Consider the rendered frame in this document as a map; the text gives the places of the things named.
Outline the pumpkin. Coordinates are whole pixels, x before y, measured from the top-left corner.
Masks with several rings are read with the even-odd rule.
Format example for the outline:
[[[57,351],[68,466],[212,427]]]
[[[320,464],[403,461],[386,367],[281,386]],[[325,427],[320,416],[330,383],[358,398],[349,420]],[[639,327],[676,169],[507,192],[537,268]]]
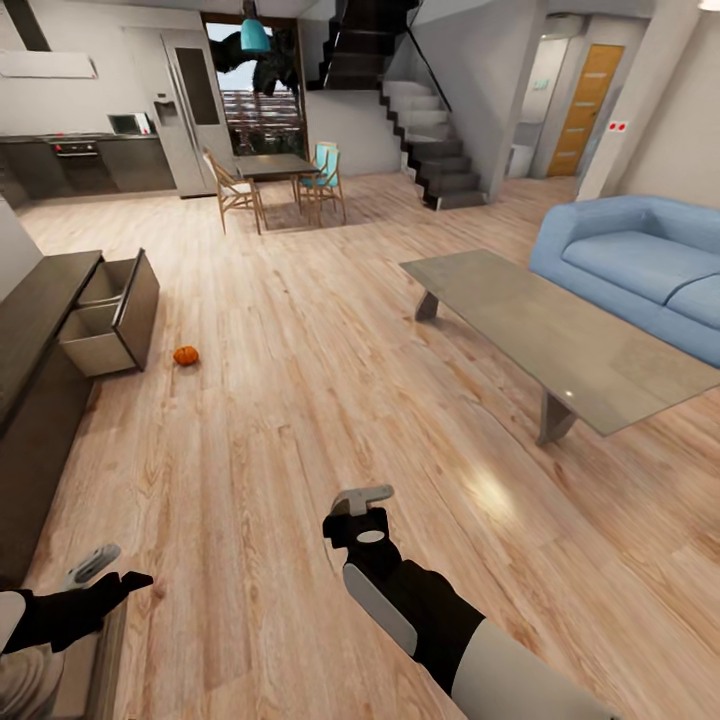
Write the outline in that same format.
[[[192,365],[200,357],[200,352],[193,346],[185,346],[177,349],[174,360],[181,365]]]

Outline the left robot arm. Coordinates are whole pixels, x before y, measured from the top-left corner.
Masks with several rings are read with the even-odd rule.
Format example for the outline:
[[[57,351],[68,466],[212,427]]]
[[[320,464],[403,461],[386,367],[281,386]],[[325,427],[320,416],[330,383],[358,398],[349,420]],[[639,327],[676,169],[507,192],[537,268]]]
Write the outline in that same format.
[[[51,643],[53,653],[64,651],[79,637],[100,629],[101,619],[131,591],[152,585],[153,576],[136,571],[124,577],[110,572],[94,585],[87,583],[121,551],[116,543],[99,545],[64,572],[52,595],[0,590],[0,656],[43,643]]]

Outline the pillar candle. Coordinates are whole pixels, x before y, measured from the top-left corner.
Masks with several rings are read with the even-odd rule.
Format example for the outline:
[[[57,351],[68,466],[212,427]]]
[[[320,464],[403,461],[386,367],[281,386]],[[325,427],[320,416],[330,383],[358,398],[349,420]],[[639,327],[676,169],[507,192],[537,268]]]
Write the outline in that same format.
[[[350,514],[350,502],[348,500],[349,491],[349,489],[345,489],[335,497],[335,500],[333,501],[333,504],[331,505],[331,510],[329,512],[330,517]]]

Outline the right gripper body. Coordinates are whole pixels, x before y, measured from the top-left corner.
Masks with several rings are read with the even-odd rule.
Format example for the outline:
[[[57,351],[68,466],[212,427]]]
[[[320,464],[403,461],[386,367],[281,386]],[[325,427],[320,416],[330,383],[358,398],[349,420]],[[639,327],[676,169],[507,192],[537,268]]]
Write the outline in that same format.
[[[389,535],[387,515],[384,507],[368,508],[365,515],[353,517],[351,514],[332,516],[330,520],[330,536],[332,536],[333,549],[348,547],[348,538],[351,531],[361,524],[376,525],[381,531]]]

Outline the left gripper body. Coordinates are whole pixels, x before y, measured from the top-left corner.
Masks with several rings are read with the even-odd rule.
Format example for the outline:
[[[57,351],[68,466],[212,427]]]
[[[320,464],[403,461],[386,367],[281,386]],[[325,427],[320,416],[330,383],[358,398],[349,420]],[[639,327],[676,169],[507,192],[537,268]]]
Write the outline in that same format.
[[[88,589],[61,593],[66,604],[64,620],[56,630],[56,634],[46,640],[51,643],[53,653],[64,651],[86,635],[86,632],[125,600],[121,577],[117,572],[107,573],[100,581]]]

